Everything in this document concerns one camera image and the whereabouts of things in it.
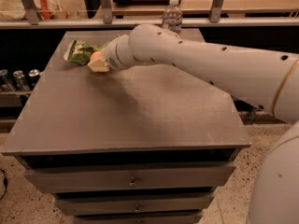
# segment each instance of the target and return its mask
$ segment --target water bottle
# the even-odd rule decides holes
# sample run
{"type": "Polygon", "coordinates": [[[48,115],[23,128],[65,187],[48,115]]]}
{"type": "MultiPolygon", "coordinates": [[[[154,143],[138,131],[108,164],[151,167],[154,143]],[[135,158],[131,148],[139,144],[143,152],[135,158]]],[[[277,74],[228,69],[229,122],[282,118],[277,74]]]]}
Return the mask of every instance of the water bottle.
{"type": "Polygon", "coordinates": [[[183,13],[178,0],[169,0],[169,6],[163,14],[162,27],[177,34],[180,34],[183,13]]]}

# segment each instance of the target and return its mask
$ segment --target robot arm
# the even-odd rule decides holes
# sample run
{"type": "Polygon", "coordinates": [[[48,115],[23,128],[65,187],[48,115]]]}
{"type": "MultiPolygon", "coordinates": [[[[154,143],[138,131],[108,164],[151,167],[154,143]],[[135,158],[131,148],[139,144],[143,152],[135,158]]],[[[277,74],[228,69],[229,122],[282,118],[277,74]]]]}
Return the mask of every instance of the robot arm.
{"type": "Polygon", "coordinates": [[[174,65],[278,119],[299,120],[298,54],[189,41],[143,24],[113,40],[105,57],[113,69],[174,65]]]}
{"type": "MultiPolygon", "coordinates": [[[[105,49],[108,65],[174,65],[277,118],[299,120],[299,55],[183,40],[139,25],[105,49]]],[[[263,161],[252,192],[248,224],[299,223],[299,122],[263,161]]]]}

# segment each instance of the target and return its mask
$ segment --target floor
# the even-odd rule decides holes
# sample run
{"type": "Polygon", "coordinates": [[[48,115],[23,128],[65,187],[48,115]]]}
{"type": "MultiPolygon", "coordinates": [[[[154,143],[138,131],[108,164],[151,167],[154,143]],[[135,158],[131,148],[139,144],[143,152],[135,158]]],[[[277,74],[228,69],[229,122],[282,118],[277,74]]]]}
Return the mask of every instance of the floor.
{"type": "MultiPolygon", "coordinates": [[[[264,155],[288,129],[286,124],[249,124],[246,129],[253,145],[237,156],[236,169],[226,185],[217,188],[215,198],[199,224],[245,224],[250,194],[264,155]]],[[[7,133],[0,133],[0,146],[7,133]]],[[[7,194],[0,201],[1,224],[71,224],[55,206],[54,198],[42,194],[24,177],[24,168],[14,158],[0,154],[0,169],[5,170],[7,194]]],[[[0,197],[4,191],[0,173],[0,197]]]]}

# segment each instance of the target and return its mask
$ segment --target drawer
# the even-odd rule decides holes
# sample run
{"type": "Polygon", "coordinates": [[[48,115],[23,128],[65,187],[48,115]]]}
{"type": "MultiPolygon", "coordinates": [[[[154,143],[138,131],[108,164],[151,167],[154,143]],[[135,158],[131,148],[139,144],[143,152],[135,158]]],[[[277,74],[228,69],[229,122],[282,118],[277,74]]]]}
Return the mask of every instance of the drawer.
{"type": "Polygon", "coordinates": [[[87,166],[28,170],[26,178],[45,193],[120,189],[171,189],[223,186],[232,162],[87,166]]]}
{"type": "Polygon", "coordinates": [[[74,224],[193,224],[202,214],[198,212],[176,212],[166,214],[124,215],[103,217],[75,217],[74,224]]]}
{"type": "Polygon", "coordinates": [[[184,193],[57,200],[56,206],[67,216],[87,216],[202,210],[212,200],[211,193],[184,193]]]}

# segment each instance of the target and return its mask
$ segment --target can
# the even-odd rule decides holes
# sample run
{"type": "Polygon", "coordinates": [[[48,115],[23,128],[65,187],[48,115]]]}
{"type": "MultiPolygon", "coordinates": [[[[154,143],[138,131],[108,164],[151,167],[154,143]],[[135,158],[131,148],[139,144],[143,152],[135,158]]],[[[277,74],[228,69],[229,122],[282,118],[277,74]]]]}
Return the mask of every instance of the can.
{"type": "Polygon", "coordinates": [[[18,85],[19,85],[19,87],[22,91],[29,91],[30,90],[30,87],[27,83],[26,77],[25,77],[24,73],[21,70],[15,71],[13,73],[13,76],[15,77],[15,80],[17,81],[17,83],[18,83],[18,85]]]}
{"type": "Polygon", "coordinates": [[[8,74],[8,70],[0,70],[0,78],[3,81],[2,87],[5,91],[16,90],[16,87],[13,84],[13,79],[8,74]]]}
{"type": "Polygon", "coordinates": [[[34,69],[34,70],[31,70],[29,73],[28,73],[28,76],[30,78],[30,85],[31,87],[34,87],[36,85],[36,83],[38,82],[39,80],[39,75],[40,75],[40,71],[37,70],[37,69],[34,69]]]}

